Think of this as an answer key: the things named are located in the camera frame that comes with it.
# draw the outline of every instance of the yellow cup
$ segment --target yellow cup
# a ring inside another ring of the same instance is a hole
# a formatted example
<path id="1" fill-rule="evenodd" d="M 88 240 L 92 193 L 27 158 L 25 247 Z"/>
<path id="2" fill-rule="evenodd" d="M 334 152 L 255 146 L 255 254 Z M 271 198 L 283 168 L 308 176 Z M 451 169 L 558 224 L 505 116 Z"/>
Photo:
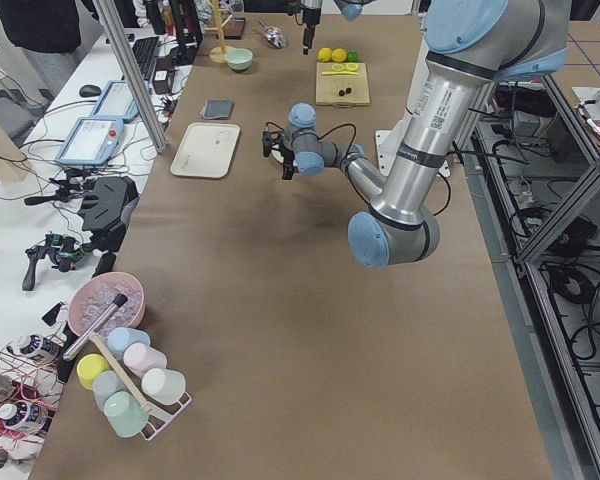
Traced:
<path id="1" fill-rule="evenodd" d="M 93 390 L 93 381 L 98 375 L 105 370 L 110 370 L 111 365 L 107 362 L 106 358 L 97 353 L 90 353 L 85 355 L 78 362 L 78 380 L 87 390 Z"/>

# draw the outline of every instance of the metal scoop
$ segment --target metal scoop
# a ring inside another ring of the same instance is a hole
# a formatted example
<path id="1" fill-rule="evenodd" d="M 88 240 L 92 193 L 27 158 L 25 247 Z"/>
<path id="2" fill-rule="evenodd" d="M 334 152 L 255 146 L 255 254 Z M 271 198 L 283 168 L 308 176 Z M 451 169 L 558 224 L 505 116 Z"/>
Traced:
<path id="1" fill-rule="evenodd" d="M 287 46 L 287 39 L 284 38 L 282 32 L 278 27 L 270 27 L 262 20 L 258 20 L 262 28 L 264 28 L 264 37 L 267 39 L 271 45 L 276 48 L 284 48 Z"/>

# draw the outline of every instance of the white plate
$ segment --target white plate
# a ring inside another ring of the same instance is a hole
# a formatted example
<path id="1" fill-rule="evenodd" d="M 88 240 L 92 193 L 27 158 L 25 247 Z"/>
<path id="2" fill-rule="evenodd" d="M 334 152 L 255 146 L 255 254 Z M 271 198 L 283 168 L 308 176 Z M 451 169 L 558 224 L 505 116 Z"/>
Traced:
<path id="1" fill-rule="evenodd" d="M 239 135 L 237 125 L 190 124 L 171 163 L 171 173 L 180 177 L 224 177 L 229 171 Z"/>

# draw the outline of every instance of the green bowl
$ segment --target green bowl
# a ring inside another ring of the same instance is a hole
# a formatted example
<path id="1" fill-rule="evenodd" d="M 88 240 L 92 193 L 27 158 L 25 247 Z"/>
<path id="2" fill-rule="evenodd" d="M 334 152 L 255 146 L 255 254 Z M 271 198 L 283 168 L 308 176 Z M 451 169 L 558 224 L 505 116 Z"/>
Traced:
<path id="1" fill-rule="evenodd" d="M 251 62 L 253 61 L 253 52 L 246 48 L 235 48 L 233 50 L 229 50 L 224 58 L 227 61 L 227 65 L 229 65 L 232 70 L 240 72 L 251 66 Z"/>

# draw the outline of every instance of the sliced lemon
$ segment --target sliced lemon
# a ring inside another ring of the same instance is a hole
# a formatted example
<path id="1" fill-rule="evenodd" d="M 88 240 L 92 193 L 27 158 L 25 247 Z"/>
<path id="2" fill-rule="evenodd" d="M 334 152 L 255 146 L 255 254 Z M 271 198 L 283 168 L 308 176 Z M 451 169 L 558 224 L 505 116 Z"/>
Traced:
<path id="1" fill-rule="evenodd" d="M 322 47 L 318 51 L 318 61 L 319 62 L 329 62 L 331 61 L 331 49 L 329 47 Z"/>
<path id="2" fill-rule="evenodd" d="M 331 53 L 331 60 L 334 62 L 344 62 L 347 59 L 347 51 L 344 48 L 336 48 Z"/>

